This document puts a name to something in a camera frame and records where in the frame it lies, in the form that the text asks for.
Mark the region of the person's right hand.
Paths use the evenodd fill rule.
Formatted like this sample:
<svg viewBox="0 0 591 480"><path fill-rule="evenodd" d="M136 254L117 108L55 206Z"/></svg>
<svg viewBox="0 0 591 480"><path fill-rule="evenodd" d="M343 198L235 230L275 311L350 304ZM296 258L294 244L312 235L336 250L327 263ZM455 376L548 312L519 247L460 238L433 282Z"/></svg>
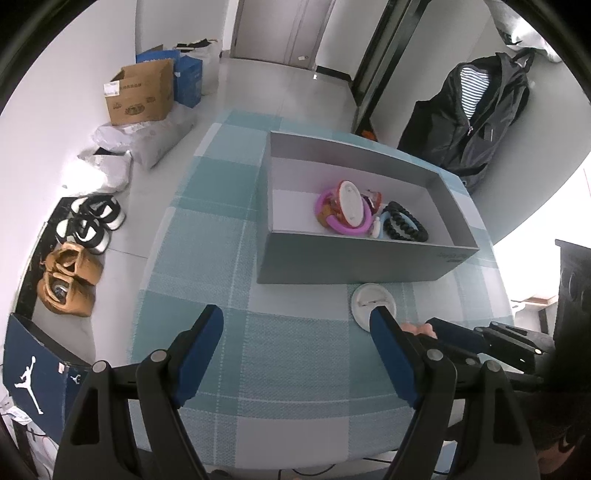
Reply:
<svg viewBox="0 0 591 480"><path fill-rule="evenodd" d="M567 431L560 439L536 448L541 479L589 479L590 431Z"/></svg>

